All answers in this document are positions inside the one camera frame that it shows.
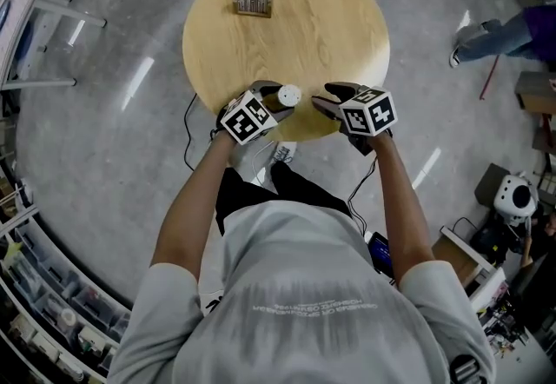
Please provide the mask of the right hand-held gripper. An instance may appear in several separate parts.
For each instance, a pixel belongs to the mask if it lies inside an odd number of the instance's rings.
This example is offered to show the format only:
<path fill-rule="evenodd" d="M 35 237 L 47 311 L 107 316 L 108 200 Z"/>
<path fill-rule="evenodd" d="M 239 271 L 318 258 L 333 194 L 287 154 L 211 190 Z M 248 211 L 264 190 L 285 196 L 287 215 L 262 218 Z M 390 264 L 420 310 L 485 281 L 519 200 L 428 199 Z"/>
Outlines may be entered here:
<path fill-rule="evenodd" d="M 374 150 L 369 138 L 383 132 L 391 136 L 398 116 L 390 92 L 360 88 L 357 83 L 326 83 L 325 90 L 342 101 L 341 104 L 321 96 L 312 96 L 311 103 L 327 118 L 341 120 L 340 132 L 367 156 Z"/>

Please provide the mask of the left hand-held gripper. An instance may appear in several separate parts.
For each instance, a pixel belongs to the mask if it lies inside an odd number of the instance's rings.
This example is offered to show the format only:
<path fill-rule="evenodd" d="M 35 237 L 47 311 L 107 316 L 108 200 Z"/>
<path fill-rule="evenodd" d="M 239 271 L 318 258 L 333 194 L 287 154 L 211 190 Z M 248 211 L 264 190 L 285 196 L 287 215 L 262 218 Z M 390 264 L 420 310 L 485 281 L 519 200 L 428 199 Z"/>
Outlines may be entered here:
<path fill-rule="evenodd" d="M 269 132 L 295 112 L 294 108 L 282 108 L 271 115 L 258 99 L 276 95 L 280 88 L 277 82 L 257 80 L 228 105 L 221 125 L 238 144 L 246 144 Z"/>

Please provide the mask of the small white-capped bottle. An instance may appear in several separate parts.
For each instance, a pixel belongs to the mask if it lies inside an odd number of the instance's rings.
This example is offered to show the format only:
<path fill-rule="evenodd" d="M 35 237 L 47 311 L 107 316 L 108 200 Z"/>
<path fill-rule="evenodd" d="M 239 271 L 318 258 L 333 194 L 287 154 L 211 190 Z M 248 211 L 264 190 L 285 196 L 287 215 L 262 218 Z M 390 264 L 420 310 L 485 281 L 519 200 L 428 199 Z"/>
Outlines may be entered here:
<path fill-rule="evenodd" d="M 277 99 L 281 106 L 294 108 L 301 101 L 301 89 L 293 84 L 282 85 L 277 92 Z"/>

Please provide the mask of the person's left forearm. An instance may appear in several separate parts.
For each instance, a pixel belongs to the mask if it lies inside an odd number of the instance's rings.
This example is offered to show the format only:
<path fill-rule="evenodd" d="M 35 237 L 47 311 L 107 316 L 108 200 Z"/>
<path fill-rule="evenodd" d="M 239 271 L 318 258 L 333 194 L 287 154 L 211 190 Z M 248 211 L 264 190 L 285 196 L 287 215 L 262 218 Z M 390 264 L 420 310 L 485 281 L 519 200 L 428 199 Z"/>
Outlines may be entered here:
<path fill-rule="evenodd" d="M 235 140 L 227 132 L 216 135 L 164 217 L 153 265 L 174 264 L 200 277 L 218 190 L 234 149 Z"/>

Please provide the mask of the person's right forearm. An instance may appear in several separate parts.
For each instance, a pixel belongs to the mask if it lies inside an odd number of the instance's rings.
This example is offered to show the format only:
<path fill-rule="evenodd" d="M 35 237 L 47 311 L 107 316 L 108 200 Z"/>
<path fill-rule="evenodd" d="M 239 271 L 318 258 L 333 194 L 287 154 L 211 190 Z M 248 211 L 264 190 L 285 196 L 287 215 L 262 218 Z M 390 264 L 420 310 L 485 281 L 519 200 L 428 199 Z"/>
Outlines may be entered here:
<path fill-rule="evenodd" d="M 369 141 L 380 170 L 394 279 L 400 283 L 412 267 L 434 259 L 429 228 L 393 138 L 383 132 Z"/>

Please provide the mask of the person's white right shoe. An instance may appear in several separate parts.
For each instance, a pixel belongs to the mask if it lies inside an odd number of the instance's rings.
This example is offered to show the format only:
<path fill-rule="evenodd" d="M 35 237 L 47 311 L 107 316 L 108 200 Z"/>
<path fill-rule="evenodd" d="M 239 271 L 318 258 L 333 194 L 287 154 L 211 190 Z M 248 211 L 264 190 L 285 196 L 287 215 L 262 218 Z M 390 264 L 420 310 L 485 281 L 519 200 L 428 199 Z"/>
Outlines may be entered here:
<path fill-rule="evenodd" d="M 291 163 L 294 159 L 296 149 L 296 142 L 278 142 L 275 146 L 275 152 L 272 155 L 272 163 Z"/>

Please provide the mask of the round wooden table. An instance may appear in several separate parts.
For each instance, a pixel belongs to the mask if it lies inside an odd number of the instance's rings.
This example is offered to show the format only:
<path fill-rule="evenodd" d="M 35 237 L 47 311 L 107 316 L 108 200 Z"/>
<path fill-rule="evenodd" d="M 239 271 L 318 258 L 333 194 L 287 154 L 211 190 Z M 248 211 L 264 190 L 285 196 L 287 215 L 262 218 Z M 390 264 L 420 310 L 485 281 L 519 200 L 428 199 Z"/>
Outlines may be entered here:
<path fill-rule="evenodd" d="M 195 0 L 182 53 L 193 89 L 213 112 L 257 80 L 297 86 L 301 102 L 269 138 L 304 142 L 338 129 L 312 97 L 331 82 L 382 85 L 390 43 L 375 0 L 272 0 L 267 18 L 237 14 L 233 0 Z"/>

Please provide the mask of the person's black trousers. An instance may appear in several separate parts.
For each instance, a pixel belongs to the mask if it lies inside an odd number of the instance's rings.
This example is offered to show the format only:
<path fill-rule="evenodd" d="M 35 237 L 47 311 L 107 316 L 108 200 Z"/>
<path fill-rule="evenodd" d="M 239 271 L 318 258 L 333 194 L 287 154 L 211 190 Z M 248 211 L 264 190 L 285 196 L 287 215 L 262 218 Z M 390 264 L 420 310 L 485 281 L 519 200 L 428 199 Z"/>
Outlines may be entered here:
<path fill-rule="evenodd" d="M 225 233 L 224 220 L 229 215 L 239 209 L 270 201 L 301 202 L 352 216 L 343 200 L 297 174 L 285 162 L 275 162 L 270 168 L 270 175 L 275 193 L 245 182 L 234 168 L 225 168 L 215 205 L 215 220 L 221 235 Z"/>

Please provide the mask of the black screen device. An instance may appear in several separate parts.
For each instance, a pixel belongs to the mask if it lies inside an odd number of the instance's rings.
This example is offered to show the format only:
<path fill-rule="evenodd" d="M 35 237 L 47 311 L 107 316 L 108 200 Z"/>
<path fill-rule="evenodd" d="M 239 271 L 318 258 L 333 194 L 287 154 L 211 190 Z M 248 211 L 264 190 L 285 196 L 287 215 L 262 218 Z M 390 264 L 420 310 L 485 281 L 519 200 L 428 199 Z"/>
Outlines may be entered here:
<path fill-rule="evenodd" d="M 373 232 L 367 248 L 371 256 L 374 269 L 388 277 L 390 280 L 394 279 L 393 263 L 389 253 L 387 238 L 378 232 Z"/>

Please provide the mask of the grey box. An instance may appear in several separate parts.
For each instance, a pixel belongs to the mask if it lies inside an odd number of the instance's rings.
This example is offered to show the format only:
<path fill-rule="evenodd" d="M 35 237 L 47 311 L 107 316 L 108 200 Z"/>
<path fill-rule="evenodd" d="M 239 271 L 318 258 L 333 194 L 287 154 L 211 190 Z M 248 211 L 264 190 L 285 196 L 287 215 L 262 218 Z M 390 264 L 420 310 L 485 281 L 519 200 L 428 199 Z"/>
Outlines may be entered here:
<path fill-rule="evenodd" d="M 474 196 L 478 204 L 491 209 L 504 177 L 509 174 L 510 171 L 508 169 L 502 168 L 495 163 L 490 163 L 474 190 Z"/>

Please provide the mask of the person's grey t-shirt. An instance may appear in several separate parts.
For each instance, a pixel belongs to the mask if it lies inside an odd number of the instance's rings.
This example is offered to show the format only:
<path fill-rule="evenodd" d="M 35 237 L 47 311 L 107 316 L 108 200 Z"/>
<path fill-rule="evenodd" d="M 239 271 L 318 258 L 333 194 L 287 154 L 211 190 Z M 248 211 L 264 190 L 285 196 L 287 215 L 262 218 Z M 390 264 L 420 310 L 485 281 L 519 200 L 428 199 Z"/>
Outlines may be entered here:
<path fill-rule="evenodd" d="M 496 379 L 452 266 L 374 270 L 344 214 L 273 201 L 225 221 L 224 290 L 204 314 L 195 277 L 149 268 L 107 384 L 450 384 L 459 358 Z"/>

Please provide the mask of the white desk with wooden panel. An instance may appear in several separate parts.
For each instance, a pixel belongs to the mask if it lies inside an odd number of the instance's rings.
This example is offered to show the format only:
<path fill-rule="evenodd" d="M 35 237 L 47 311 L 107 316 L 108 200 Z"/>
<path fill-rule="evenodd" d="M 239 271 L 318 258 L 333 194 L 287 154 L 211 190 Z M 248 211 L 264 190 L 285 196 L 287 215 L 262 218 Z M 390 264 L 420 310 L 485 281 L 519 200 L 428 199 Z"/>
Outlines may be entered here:
<path fill-rule="evenodd" d="M 433 252 L 437 260 L 451 264 L 477 314 L 484 314 L 507 291 L 503 268 L 493 266 L 448 227 L 440 228 Z"/>

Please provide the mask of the white side table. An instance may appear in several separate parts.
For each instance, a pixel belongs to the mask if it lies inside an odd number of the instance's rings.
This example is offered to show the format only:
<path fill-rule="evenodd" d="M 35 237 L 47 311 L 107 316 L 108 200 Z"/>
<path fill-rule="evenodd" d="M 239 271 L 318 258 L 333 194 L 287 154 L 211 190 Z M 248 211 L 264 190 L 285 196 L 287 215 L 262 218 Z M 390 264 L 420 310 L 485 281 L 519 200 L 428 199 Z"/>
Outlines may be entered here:
<path fill-rule="evenodd" d="M 69 7 L 70 0 L 0 0 L 0 92 L 25 88 L 74 87 L 74 78 L 30 79 L 36 55 L 47 49 L 41 43 L 48 21 L 76 19 L 103 28 L 104 18 Z"/>

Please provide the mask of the storage shelf with bins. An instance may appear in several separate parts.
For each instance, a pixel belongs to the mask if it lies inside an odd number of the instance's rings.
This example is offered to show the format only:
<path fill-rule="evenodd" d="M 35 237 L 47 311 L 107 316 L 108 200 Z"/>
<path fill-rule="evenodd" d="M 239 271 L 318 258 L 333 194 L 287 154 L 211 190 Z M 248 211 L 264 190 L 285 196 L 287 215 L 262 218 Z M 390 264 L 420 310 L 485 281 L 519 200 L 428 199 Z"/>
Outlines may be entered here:
<path fill-rule="evenodd" d="M 36 384 L 107 384 L 130 308 L 47 234 L 23 186 L 0 176 L 0 347 Z"/>

